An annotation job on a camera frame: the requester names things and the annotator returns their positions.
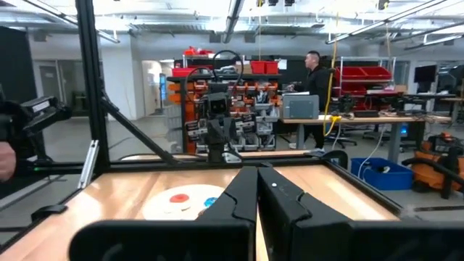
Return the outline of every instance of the red sticker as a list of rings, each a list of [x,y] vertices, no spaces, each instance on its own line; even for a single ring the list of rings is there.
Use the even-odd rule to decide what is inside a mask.
[[[187,200],[189,200],[189,196],[186,194],[177,194],[169,199],[171,203],[184,203]]]

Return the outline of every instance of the concrete floor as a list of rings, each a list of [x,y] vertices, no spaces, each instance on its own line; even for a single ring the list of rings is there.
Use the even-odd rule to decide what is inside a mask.
[[[167,128],[164,117],[146,117],[133,122],[146,135],[153,138],[163,149],[169,150],[170,143],[165,139]],[[464,138],[463,127],[452,127],[443,125],[430,125],[427,133],[441,133],[443,130],[450,132],[460,138]],[[129,133],[118,122],[107,123],[108,142],[111,148],[109,153],[112,160],[117,160],[125,155],[150,153],[150,151],[131,133]],[[351,136],[357,141],[357,146],[347,145],[346,152],[350,157],[367,157],[375,148],[376,141],[361,138],[362,131],[351,132]],[[66,122],[57,123],[44,132],[47,154],[55,161],[79,161],[85,158],[88,145],[90,144],[90,128],[88,119],[71,119]],[[312,148],[313,140],[307,141],[307,148]],[[288,149],[288,144],[282,138],[277,140],[278,150]],[[331,144],[326,144],[326,150],[331,149]],[[380,146],[373,157],[386,157],[387,145]],[[400,160],[412,157],[412,151],[400,154]],[[9,207],[5,206],[11,198],[0,200],[0,228],[17,227],[30,224],[30,214],[38,208],[56,204],[71,194],[78,183],[77,175],[53,177],[56,180],[50,185],[26,196]],[[385,191],[385,195],[391,197],[404,207],[433,207],[464,205],[462,194],[453,194],[449,200],[444,200],[437,193],[417,194],[412,191]],[[464,220],[464,211],[441,211],[441,212],[419,212],[416,213],[426,220]],[[0,244],[8,240],[14,233],[0,233]]]

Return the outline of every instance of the red storage bin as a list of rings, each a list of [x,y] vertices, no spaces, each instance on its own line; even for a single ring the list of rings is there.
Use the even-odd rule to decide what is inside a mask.
[[[366,74],[366,80],[390,80],[392,74],[382,66],[364,66],[361,70]]]
[[[340,67],[335,69],[335,79],[340,81]],[[365,80],[367,74],[361,69],[361,67],[348,67],[343,66],[343,75],[341,81],[343,80]]]
[[[278,74],[278,62],[266,62],[266,74]]]
[[[173,77],[186,77],[195,68],[173,68]]]
[[[266,62],[263,61],[251,61],[252,73],[253,74],[265,74],[266,73]]]

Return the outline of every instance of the table leg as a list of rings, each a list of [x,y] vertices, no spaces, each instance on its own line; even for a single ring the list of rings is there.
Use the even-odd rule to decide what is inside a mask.
[[[460,102],[454,102],[453,103],[453,108],[452,108],[452,114],[451,114],[451,123],[454,125],[457,120],[457,114],[460,109]]]
[[[305,125],[304,124],[298,124],[297,149],[305,149]]]
[[[389,161],[398,163],[399,143],[401,141],[401,123],[391,124],[391,133],[389,141]]]

